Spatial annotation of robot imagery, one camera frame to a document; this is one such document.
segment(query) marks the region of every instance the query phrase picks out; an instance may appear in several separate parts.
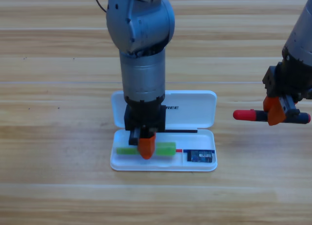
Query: wooden table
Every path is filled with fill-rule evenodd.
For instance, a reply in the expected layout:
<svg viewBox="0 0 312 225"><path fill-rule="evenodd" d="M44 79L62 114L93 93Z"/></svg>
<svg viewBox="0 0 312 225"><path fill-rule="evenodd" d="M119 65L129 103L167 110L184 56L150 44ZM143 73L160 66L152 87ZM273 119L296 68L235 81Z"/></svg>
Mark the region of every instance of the wooden table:
<svg viewBox="0 0 312 225"><path fill-rule="evenodd" d="M167 89L218 95L218 168L113 171L122 86L105 13L94 0L0 0L1 225L312 224L311 126L232 117L261 108L307 0L170 1Z"/></svg>

